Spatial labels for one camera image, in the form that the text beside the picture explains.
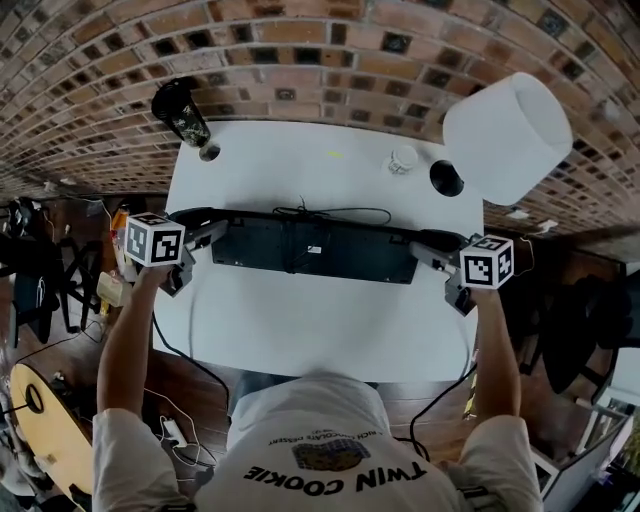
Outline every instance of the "black cup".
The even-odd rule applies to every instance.
[[[191,99],[187,83],[180,78],[171,80],[158,90],[151,102],[151,112],[191,147],[201,148],[211,137]]]

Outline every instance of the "desk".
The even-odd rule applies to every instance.
[[[11,401],[14,407],[25,403],[29,384],[38,391],[44,411],[35,414],[27,408],[16,411],[15,415],[31,451],[46,461],[47,474],[69,499],[72,499],[69,487],[73,484],[82,492],[91,494],[91,441],[47,381],[25,364],[17,364],[11,370]]]
[[[212,206],[271,212],[386,208],[391,226],[483,232],[482,200],[471,189],[440,195],[430,164],[443,146],[379,132],[311,123],[209,123],[216,160],[180,148],[167,211]],[[382,169],[403,144],[420,154],[405,176]],[[410,285],[290,275],[214,265],[194,253],[193,281],[177,297],[160,293],[156,316],[167,341],[200,361],[302,375],[328,370],[363,381],[453,380],[469,365],[477,314],[444,300],[445,275],[419,264]],[[154,332],[154,348],[166,350]]]

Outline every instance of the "black cable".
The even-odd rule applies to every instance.
[[[408,437],[394,437],[394,439],[396,441],[400,441],[401,443],[411,443],[414,446],[414,448],[417,445],[423,451],[422,453],[418,452],[418,455],[420,455],[427,462],[431,462],[431,458],[429,457],[429,452],[424,447],[424,445],[420,441],[418,441],[417,439],[413,440],[413,441],[411,439],[409,439]]]
[[[225,396],[226,396],[226,411],[228,412],[229,411],[229,388],[224,383],[224,381],[220,377],[218,377],[215,373],[213,373],[211,370],[208,370],[203,365],[201,365],[198,361],[196,361],[195,359],[192,359],[191,357],[189,357],[187,354],[185,354],[181,350],[178,350],[177,348],[174,348],[171,345],[169,345],[169,343],[167,343],[166,338],[164,337],[164,335],[162,334],[162,331],[160,330],[160,326],[158,325],[158,321],[156,320],[155,311],[151,315],[151,321],[153,322],[153,326],[156,328],[156,331],[158,331],[158,336],[160,336],[160,340],[162,341],[162,344],[167,349],[171,350],[171,352],[173,352],[174,354],[178,354],[180,357],[182,357],[183,359],[185,359],[186,361],[191,363],[193,366],[198,368],[200,371],[203,371],[204,373],[209,375],[209,377],[211,377],[214,380],[216,380],[224,388],[224,393],[225,393]]]
[[[331,212],[355,212],[355,211],[384,213],[387,216],[387,220],[380,223],[360,222],[357,220],[345,219],[344,217],[336,217],[335,215],[331,214]],[[356,224],[367,224],[369,226],[386,226],[393,219],[391,212],[389,210],[385,210],[384,208],[355,207],[355,208],[325,208],[322,210],[307,210],[307,207],[304,203],[304,199],[302,199],[302,205],[298,206],[297,208],[288,208],[286,206],[278,206],[273,209],[272,213],[277,213],[280,215],[296,215],[301,217],[320,217],[323,219],[340,220],[344,222],[354,222]]]
[[[87,336],[87,338],[91,338],[93,340],[94,343],[99,344],[99,341],[96,341],[94,338],[92,338],[91,336],[89,336],[86,333],[86,330],[91,327],[93,324],[97,324],[98,322],[96,322],[95,320],[91,320],[91,323],[85,328],[84,331],[80,331],[78,334],[76,334],[75,336],[71,336],[69,338],[65,338],[63,340],[60,341],[56,341],[55,343],[51,343],[51,344],[47,344],[46,347],[41,348],[39,350],[36,350],[34,352],[31,352],[31,354],[27,354],[26,356],[21,357],[20,359],[18,359],[15,363],[13,363],[14,365],[18,364],[20,361],[24,361],[25,359],[28,359],[31,356],[35,356],[36,354],[39,354],[40,352],[44,352],[45,350],[49,350],[50,348],[55,347],[56,345],[60,345],[60,343],[64,343],[65,341],[71,341],[71,340],[75,340],[78,336],[80,336],[81,334],[84,334],[85,336]]]
[[[6,411],[0,411],[1,415],[9,414],[10,412],[19,411],[20,409],[25,409],[29,407],[29,404],[21,405],[20,407],[13,407],[12,409],[7,409]]]
[[[424,416],[434,405],[436,405],[440,399],[444,396],[447,395],[447,393],[449,393],[449,391],[453,391],[455,388],[457,388],[460,384],[462,384],[465,380],[467,380],[467,378],[469,377],[469,375],[471,375],[475,370],[476,370],[476,364],[474,364],[473,366],[471,366],[471,368],[469,368],[469,371],[467,373],[465,373],[462,377],[460,377],[456,382],[454,382],[453,384],[451,384],[451,386],[449,386],[447,389],[445,389],[442,393],[440,393],[429,405],[427,405],[424,409],[422,409],[418,414],[416,414],[413,419],[411,420],[411,423],[409,423],[409,439],[406,438],[400,438],[398,439],[399,441],[403,441],[403,442],[409,442],[413,445],[413,449],[416,451],[416,453],[418,455],[420,455],[421,457],[424,457],[427,461],[430,461],[430,457],[429,457],[429,452],[427,451],[427,449],[424,447],[423,444],[421,444],[417,439],[416,439],[416,434],[415,434],[415,425],[416,425],[416,421],[418,421],[418,419],[421,416]],[[424,450],[426,457],[424,454],[420,453],[420,449]]]

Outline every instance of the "office chair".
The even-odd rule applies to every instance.
[[[73,260],[67,268],[63,258],[65,248],[71,248],[73,252]],[[0,262],[6,265],[0,269],[0,277],[16,274],[9,315],[9,340],[14,348],[18,346],[19,327],[24,324],[29,324],[40,342],[46,343],[51,315],[60,306],[69,333],[86,329],[90,310],[100,311],[100,302],[92,299],[102,262],[101,242],[89,242],[80,250],[70,238],[54,244],[47,239],[0,235]],[[80,283],[73,280],[76,271],[80,272]],[[80,326],[71,326],[69,296],[82,304]]]
[[[594,397],[599,395],[611,378],[618,350],[640,347],[640,275],[615,282],[590,275],[559,287],[550,307],[542,298],[538,304],[538,343],[520,372],[531,375],[542,355],[555,393],[565,391],[581,374],[596,385]],[[613,351],[604,375],[587,366],[598,346]]]

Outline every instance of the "white table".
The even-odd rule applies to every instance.
[[[482,200],[465,189],[435,191],[430,164],[443,146],[354,128],[310,123],[210,123],[221,153],[210,163],[182,145],[167,211],[212,206],[271,212],[386,208],[391,226],[483,232]],[[381,165],[410,144],[420,168],[392,175]],[[214,265],[194,253],[193,281],[171,299],[160,293],[158,323],[168,342],[195,359],[283,375],[329,370],[363,381],[453,380],[467,369],[477,315],[444,300],[445,276],[418,264],[410,285]],[[154,333],[154,348],[165,350]]]

